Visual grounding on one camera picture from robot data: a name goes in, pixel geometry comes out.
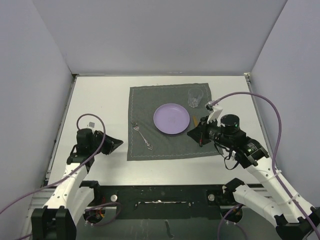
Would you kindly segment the grey cloth placemat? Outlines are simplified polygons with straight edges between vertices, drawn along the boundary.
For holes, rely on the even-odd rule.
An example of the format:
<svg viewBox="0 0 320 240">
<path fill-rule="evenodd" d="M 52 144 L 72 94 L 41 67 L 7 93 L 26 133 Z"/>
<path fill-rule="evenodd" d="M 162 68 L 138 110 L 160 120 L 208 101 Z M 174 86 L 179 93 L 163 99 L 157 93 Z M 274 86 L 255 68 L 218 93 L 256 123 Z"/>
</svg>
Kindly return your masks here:
<svg viewBox="0 0 320 240">
<path fill-rule="evenodd" d="M 199 146 L 187 132 L 194 118 L 207 116 L 208 83 L 131 87 L 128 98 L 128 161 L 217 156 L 212 144 Z"/>
</svg>

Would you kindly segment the purple plastic plate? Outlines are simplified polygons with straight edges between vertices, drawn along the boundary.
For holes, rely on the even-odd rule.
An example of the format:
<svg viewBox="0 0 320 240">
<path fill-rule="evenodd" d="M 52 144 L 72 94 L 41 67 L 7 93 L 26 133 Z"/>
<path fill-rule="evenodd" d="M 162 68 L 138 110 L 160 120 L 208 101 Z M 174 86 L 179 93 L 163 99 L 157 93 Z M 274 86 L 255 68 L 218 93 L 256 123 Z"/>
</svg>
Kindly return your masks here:
<svg viewBox="0 0 320 240">
<path fill-rule="evenodd" d="M 160 132 L 177 135 L 188 128 L 190 115 L 183 106 L 176 103 L 167 103 L 155 110 L 153 123 Z"/>
</svg>

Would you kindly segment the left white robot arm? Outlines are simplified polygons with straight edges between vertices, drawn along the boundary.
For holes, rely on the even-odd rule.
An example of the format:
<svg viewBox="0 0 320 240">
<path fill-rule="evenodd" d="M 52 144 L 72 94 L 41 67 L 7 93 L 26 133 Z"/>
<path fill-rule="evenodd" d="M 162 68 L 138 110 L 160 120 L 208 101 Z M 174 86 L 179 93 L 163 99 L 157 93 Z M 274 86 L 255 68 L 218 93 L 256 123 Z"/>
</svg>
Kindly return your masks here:
<svg viewBox="0 0 320 240">
<path fill-rule="evenodd" d="M 53 185 L 54 192 L 41 208 L 31 215 L 34 240 L 74 240 L 77 224 L 91 205 L 102 200 L 101 187 L 96 180 L 85 180 L 95 155 L 110 155 L 124 142 L 104 134 L 100 130 L 83 128 L 77 131 L 62 181 Z"/>
</svg>

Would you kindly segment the yellow green knife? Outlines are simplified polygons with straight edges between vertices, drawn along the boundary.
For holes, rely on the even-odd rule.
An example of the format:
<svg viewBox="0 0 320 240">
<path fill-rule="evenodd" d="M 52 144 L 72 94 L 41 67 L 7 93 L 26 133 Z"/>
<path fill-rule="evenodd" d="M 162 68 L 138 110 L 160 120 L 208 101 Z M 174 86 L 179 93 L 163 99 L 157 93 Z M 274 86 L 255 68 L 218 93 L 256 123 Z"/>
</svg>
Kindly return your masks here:
<svg viewBox="0 0 320 240">
<path fill-rule="evenodd" d="M 199 124 L 199 122 L 198 122 L 198 120 L 197 120 L 197 117 L 193 115 L 193 116 L 192 116 L 192 119 L 193 119 L 194 126 L 197 127 L 198 124 Z"/>
</svg>

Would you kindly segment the ornate silver fork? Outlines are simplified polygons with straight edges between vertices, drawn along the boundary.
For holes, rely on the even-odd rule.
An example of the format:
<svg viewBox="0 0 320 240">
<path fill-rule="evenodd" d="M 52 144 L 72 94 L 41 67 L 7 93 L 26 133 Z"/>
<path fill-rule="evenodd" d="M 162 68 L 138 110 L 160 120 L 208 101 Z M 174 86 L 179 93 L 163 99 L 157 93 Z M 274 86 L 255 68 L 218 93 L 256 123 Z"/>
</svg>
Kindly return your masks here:
<svg viewBox="0 0 320 240">
<path fill-rule="evenodd" d="M 146 147 L 148 148 L 148 150 L 152 151 L 153 150 L 153 146 L 148 142 L 148 140 L 145 138 L 145 136 L 141 133 L 140 131 L 140 127 L 138 126 L 138 124 L 135 121 L 131 121 L 130 122 L 132 125 L 132 128 L 139 133 L 139 135 L 142 137 Z"/>
</svg>

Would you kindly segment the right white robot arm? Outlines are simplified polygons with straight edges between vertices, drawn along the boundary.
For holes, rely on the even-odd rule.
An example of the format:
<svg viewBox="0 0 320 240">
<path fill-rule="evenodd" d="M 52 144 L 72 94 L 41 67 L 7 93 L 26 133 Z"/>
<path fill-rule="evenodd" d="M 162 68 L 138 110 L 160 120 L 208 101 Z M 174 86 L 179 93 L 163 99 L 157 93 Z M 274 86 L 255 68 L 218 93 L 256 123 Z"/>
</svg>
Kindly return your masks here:
<svg viewBox="0 0 320 240">
<path fill-rule="evenodd" d="M 187 135 L 200 146 L 213 142 L 214 146 L 226 150 L 271 196 L 268 199 L 234 178 L 222 187 L 226 203 L 239 203 L 252 209 L 269 221 L 283 240 L 304 240 L 313 232 L 313 227 L 319 226 L 320 209 L 306 201 L 281 171 L 273 168 L 266 149 L 240 129 L 238 116 L 228 114 L 212 122 L 203 117 Z"/>
</svg>

